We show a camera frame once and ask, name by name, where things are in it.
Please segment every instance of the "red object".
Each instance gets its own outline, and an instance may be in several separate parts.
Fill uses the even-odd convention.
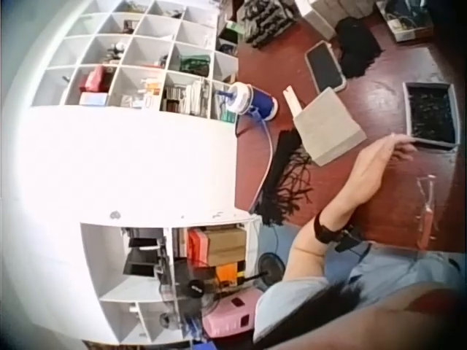
[[[421,251],[428,250],[430,244],[431,228],[433,227],[433,216],[434,213],[431,209],[427,209],[422,218],[423,220],[423,231],[417,241],[417,247]]]
[[[86,92],[86,82],[88,81],[88,75],[85,75],[83,78],[81,78],[80,83],[78,84],[78,88],[80,89],[81,93]]]
[[[207,266],[207,249],[209,239],[206,234],[198,228],[188,229],[187,258],[193,266],[202,268]]]
[[[86,91],[89,93],[100,93],[104,73],[104,66],[97,66],[88,76],[88,80],[86,81]]]

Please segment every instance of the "black hair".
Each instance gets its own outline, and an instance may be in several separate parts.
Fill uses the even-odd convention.
[[[354,310],[362,301],[361,285],[339,282],[312,295],[261,336],[252,350],[264,350],[315,330]]]

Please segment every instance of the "smartphone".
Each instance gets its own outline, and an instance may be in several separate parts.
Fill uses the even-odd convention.
[[[318,93],[322,93],[326,88],[332,88],[336,92],[345,88],[347,81],[329,43],[318,42],[305,53],[305,61]]]

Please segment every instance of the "cardboard box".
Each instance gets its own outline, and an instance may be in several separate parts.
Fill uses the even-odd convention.
[[[293,123],[304,149],[319,166],[340,157],[366,139],[365,132],[330,87],[294,116]]]
[[[406,42],[409,40],[433,36],[433,23],[431,22],[431,17],[428,13],[426,14],[426,23],[423,27],[407,29],[400,20],[393,18],[390,14],[386,13],[385,6],[386,1],[377,0],[378,10],[381,12],[381,15],[385,19],[387,26],[391,30],[391,33],[393,33],[397,42]]]
[[[245,259],[247,233],[240,228],[207,230],[209,239],[207,263],[209,266],[227,265]]]

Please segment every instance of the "cable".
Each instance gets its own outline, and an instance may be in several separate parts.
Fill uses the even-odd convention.
[[[255,207],[256,202],[258,201],[258,196],[260,195],[261,190],[263,189],[264,182],[266,181],[266,177],[268,176],[269,169],[271,168],[272,164],[272,158],[274,156],[274,145],[272,144],[272,138],[271,134],[269,132],[269,128],[266,124],[266,122],[261,118],[260,119],[261,125],[264,128],[264,131],[266,132],[266,136],[268,136],[268,143],[269,143],[269,161],[268,161],[268,167],[266,168],[266,171],[264,172],[263,179],[260,182],[260,185],[258,186],[258,189],[256,190],[255,195],[253,196],[253,200],[250,204],[250,207],[248,208],[248,212],[251,213],[253,208]]]

